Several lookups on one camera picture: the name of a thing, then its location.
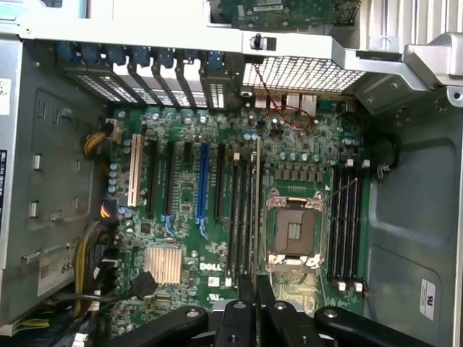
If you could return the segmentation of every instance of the metal bracket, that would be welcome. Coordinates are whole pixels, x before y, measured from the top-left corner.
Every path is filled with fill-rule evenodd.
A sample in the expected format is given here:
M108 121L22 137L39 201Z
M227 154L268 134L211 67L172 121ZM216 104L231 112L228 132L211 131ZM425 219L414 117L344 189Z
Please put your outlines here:
M463 108L463 87L447 87L447 98L451 105Z

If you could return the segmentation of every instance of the heatsink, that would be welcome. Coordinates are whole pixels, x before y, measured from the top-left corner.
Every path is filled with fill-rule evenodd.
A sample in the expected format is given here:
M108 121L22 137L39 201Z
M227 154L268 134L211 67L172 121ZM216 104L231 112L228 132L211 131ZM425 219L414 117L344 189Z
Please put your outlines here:
M145 271L150 271L158 284L180 284L182 250L175 248L147 248Z

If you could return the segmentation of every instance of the sticker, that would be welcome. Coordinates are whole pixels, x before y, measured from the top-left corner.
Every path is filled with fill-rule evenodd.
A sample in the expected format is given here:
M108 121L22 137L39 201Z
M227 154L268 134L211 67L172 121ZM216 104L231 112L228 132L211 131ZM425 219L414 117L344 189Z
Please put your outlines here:
M244 17L245 16L245 8L243 5L238 6L238 17Z
M278 11L282 9L283 9L283 5L260 6L260 7L254 7L254 12Z
M430 320L434 320L434 306L436 305L436 286L421 280L420 312Z
M0 78L0 116L9 115L9 98L12 89L12 81L8 78Z
M281 4L281 0L257 0L257 6L269 6L269 5L279 5Z
M7 151L0 150L0 235L1 235L1 218L3 216L4 188L7 174Z
M208 287L220 287L220 278L219 277L209 277Z
M41 257L39 261L37 296L74 277L74 248Z

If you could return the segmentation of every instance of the barcode label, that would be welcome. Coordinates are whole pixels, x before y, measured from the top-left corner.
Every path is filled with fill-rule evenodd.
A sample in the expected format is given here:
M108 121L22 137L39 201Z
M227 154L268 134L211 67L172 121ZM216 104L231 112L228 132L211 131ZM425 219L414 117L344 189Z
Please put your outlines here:
M12 81L0 78L0 116L9 115L9 99L12 91Z
M39 269L37 296L42 296L74 276L74 248L41 257Z

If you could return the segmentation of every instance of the motherboard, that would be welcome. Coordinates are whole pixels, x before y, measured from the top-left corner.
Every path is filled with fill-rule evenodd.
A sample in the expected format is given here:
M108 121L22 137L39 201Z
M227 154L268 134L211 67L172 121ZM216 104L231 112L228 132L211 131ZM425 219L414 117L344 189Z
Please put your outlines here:
M313 119L252 107L114 111L116 290L144 270L159 287L114 306L113 336L184 305L236 299L242 274L268 275L277 298L308 314L362 312L368 119L353 100L311 98Z

